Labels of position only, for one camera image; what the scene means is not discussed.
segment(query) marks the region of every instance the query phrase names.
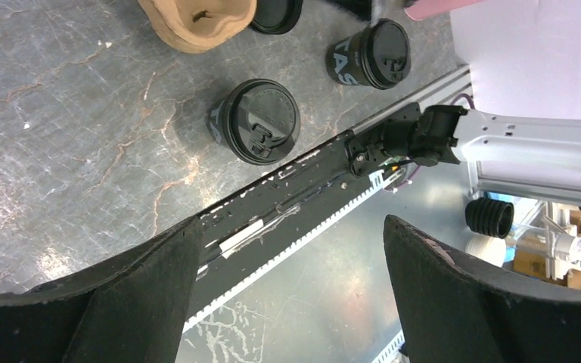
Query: black coffee cup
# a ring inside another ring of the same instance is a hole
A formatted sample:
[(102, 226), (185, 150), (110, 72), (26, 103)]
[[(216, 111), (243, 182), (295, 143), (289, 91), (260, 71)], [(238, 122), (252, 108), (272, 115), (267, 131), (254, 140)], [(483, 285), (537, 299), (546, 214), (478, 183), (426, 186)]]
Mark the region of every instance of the black coffee cup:
[(332, 45), (326, 54), (326, 69), (341, 85), (392, 88), (411, 69), (409, 38), (398, 23), (381, 19)]
[(293, 150), (300, 135), (300, 110), (283, 85), (252, 79), (215, 103), (207, 126), (217, 144), (243, 161), (269, 165)]

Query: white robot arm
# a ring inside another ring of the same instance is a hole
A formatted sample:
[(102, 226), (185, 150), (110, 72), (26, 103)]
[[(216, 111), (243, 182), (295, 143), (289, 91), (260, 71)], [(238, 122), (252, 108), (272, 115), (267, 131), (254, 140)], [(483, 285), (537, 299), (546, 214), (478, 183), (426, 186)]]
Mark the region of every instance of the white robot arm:
[(534, 119), (469, 110), (451, 150), (460, 161), (553, 165), (581, 172), (581, 119)]

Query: gray marble surface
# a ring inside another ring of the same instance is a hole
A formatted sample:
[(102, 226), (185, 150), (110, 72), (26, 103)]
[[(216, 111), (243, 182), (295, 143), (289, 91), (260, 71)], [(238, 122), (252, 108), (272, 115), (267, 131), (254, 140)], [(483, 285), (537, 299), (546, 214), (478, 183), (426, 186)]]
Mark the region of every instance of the gray marble surface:
[(291, 158), (455, 68), (448, 17), (386, 15), (413, 67), (380, 92), (328, 78), (326, 47), (362, 24), (316, 0), (286, 35), (246, 29), (198, 55), (161, 42), (133, 0), (0, 0), (0, 293), (127, 250), (273, 169), (207, 134), (208, 108), (240, 82), (294, 95)]

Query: pink object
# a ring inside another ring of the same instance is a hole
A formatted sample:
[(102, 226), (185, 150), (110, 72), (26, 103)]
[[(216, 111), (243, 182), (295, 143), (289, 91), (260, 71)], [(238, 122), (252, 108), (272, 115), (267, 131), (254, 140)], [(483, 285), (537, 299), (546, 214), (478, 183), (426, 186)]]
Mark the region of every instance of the pink object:
[(422, 20), (457, 8), (482, 2), (483, 0), (417, 0), (413, 6), (404, 9), (413, 20)]

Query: black plastic lid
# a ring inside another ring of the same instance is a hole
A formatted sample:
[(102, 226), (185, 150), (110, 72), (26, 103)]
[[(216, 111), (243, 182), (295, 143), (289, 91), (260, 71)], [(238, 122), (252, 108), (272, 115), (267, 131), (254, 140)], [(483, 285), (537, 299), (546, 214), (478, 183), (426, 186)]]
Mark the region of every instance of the black plastic lid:
[(250, 27), (264, 34), (284, 34), (295, 27), (303, 0), (259, 0)]
[(395, 85), (409, 74), (409, 37), (398, 23), (382, 19), (368, 38), (368, 60), (373, 74), (384, 85)]
[(285, 158), (300, 135), (300, 110), (277, 82), (253, 79), (229, 96), (231, 148), (244, 161), (269, 165)]

